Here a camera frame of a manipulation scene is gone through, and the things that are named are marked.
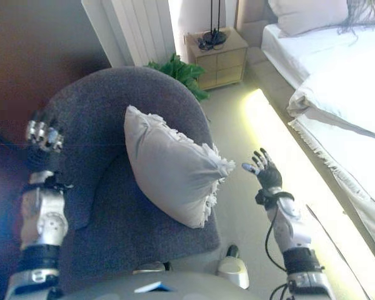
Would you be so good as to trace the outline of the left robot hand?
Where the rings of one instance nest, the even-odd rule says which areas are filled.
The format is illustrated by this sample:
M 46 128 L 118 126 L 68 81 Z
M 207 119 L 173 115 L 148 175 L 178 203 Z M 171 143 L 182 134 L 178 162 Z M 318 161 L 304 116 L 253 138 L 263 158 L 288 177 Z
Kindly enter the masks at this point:
M 57 118 L 44 111 L 34 111 L 27 123 L 25 138 L 28 168 L 33 173 L 58 173 L 61 168 L 64 133 Z

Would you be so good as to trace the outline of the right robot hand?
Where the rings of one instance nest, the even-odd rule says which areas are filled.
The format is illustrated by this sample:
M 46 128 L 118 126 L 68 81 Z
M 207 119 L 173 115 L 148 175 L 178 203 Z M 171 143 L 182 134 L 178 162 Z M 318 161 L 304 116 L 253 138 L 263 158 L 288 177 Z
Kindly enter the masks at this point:
M 281 189 L 283 179 L 270 155 L 264 148 L 254 151 L 252 164 L 244 162 L 242 168 L 257 177 L 260 185 L 264 189 Z

